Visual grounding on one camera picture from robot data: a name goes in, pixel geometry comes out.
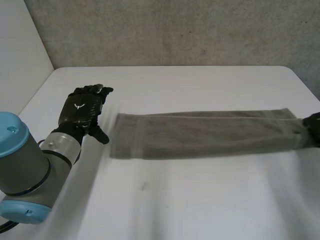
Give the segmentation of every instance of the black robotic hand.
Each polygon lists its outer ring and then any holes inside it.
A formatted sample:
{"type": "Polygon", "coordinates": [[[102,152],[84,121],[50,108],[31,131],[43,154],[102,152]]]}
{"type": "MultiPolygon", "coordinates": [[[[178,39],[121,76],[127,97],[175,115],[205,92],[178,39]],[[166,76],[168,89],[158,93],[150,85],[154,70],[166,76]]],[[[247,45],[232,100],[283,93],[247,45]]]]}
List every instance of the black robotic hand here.
{"type": "Polygon", "coordinates": [[[80,144],[86,134],[107,144],[109,138],[98,126],[98,115],[101,114],[107,95],[113,90],[102,84],[76,88],[66,99],[58,120],[59,127],[54,132],[67,133],[80,144]]]}

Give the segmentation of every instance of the black cable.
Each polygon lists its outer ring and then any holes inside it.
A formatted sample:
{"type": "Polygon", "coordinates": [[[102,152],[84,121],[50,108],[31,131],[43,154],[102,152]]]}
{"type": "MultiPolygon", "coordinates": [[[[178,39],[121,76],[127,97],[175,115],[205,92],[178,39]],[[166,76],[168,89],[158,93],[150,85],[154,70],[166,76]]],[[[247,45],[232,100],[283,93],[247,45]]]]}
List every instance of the black cable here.
{"type": "Polygon", "coordinates": [[[17,226],[19,223],[14,221],[7,221],[6,223],[2,224],[0,226],[0,234],[3,234],[6,231],[9,231],[10,229],[17,226]]]}
{"type": "Polygon", "coordinates": [[[38,146],[40,147],[40,144],[42,144],[44,141],[45,141],[44,139],[38,141],[38,146]]]}

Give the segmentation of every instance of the white wall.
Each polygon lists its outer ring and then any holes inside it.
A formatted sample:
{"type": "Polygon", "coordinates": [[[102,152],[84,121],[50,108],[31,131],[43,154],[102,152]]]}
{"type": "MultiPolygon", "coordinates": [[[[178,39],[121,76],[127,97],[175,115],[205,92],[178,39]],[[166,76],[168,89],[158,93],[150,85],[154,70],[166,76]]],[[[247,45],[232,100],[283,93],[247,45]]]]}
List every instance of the white wall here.
{"type": "Polygon", "coordinates": [[[0,111],[19,114],[53,67],[23,0],[0,0],[0,111]]]}

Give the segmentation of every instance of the white logo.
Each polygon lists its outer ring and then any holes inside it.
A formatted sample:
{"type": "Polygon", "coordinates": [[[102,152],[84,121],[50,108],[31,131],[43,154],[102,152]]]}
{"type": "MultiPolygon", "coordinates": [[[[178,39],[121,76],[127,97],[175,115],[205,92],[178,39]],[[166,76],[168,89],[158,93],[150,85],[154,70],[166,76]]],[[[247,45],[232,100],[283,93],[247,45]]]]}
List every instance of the white logo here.
{"type": "Polygon", "coordinates": [[[81,106],[77,106],[76,104],[74,105],[76,109],[82,108],[85,104],[82,104],[81,106]]]}

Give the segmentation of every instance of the dark stain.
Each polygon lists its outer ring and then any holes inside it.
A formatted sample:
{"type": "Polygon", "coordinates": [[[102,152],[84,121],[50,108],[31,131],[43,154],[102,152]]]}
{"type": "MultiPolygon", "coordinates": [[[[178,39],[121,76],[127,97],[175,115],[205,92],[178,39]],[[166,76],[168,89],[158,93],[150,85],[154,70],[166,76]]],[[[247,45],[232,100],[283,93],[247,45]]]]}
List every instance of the dark stain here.
{"type": "Polygon", "coordinates": [[[143,192],[144,190],[146,190],[147,189],[147,187],[148,187],[148,183],[147,182],[144,182],[143,183],[143,185],[142,185],[142,187],[141,187],[141,192],[143,192]]]}
{"type": "Polygon", "coordinates": [[[202,49],[200,55],[204,56],[207,54],[207,49],[202,49]]]}

